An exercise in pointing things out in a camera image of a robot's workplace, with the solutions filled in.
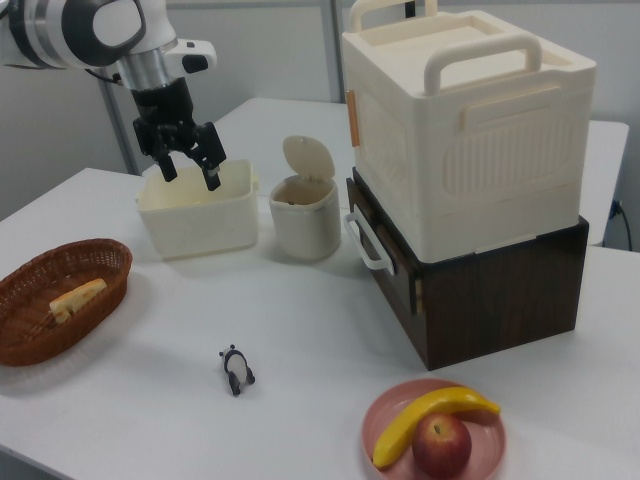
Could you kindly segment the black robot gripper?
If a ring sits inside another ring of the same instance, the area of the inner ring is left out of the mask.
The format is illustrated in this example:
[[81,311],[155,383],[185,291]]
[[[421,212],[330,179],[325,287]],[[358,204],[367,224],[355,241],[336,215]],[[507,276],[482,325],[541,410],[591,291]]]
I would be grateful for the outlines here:
[[139,117],[133,121],[143,155],[151,157],[166,182],[177,177],[170,152],[186,150],[201,169],[207,189],[221,186],[220,165],[226,153],[213,123],[196,125],[193,102],[184,78],[148,90],[132,90]]

